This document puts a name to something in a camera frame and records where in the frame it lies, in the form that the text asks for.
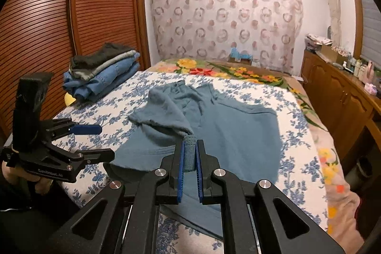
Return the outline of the person's left hand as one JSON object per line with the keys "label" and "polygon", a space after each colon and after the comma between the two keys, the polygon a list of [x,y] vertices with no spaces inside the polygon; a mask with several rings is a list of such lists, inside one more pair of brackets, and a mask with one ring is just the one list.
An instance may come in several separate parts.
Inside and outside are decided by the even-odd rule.
{"label": "person's left hand", "polygon": [[9,167],[5,161],[2,162],[1,171],[5,180],[10,184],[17,184],[20,180],[31,182],[34,185],[34,192],[37,194],[48,193],[53,183],[53,180],[30,174],[19,166]]}

